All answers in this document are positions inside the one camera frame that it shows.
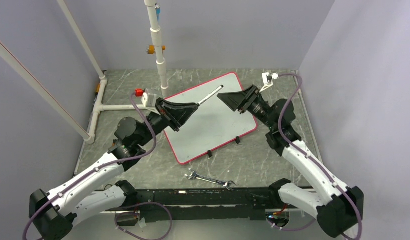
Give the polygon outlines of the black white marker pen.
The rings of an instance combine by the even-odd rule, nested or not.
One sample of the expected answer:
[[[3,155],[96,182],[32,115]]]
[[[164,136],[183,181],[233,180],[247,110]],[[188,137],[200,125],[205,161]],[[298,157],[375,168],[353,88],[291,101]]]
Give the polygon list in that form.
[[[212,92],[210,92],[208,95],[206,95],[203,99],[201,99],[197,104],[199,106],[203,105],[206,101],[208,101],[212,96],[214,96],[216,93],[218,93],[224,86],[220,85],[217,88],[215,88]]]

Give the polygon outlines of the red framed whiteboard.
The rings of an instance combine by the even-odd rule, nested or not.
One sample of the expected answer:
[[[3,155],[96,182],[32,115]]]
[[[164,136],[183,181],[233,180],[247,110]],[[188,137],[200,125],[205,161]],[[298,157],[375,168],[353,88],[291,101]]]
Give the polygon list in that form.
[[[229,72],[167,97],[166,101],[197,103],[217,87],[222,87],[221,93],[240,92],[243,89],[236,73]],[[184,165],[251,133],[257,125],[250,113],[233,112],[214,95],[199,107],[178,132],[167,128],[164,134],[177,163]]]

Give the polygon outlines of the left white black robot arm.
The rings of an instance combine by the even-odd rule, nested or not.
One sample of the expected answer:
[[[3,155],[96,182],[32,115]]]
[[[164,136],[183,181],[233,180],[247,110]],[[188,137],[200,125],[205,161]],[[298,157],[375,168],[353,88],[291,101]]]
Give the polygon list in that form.
[[[100,159],[66,183],[29,198],[29,225],[34,225],[44,240],[60,240],[77,224],[111,209],[130,210],[138,203],[138,193],[128,182],[120,180],[107,190],[99,187],[128,171],[150,154],[148,143],[157,143],[157,135],[166,128],[179,129],[199,109],[199,104],[173,103],[158,98],[154,111],[141,120],[125,117],[115,131],[115,140]]]

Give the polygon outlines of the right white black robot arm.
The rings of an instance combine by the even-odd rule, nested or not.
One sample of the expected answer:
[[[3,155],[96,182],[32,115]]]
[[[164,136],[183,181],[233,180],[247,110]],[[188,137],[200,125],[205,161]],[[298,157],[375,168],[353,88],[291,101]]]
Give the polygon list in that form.
[[[295,119],[291,99],[280,99],[269,105],[256,86],[238,92],[217,94],[230,110],[240,114],[249,112],[264,124],[268,146],[288,161],[310,184],[313,192],[302,189],[287,179],[271,184],[268,194],[270,205],[293,205],[316,220],[321,230],[336,238],[358,226],[356,239],[362,233],[364,194],[357,187],[349,187],[334,176],[309,150],[301,136],[291,126]]]

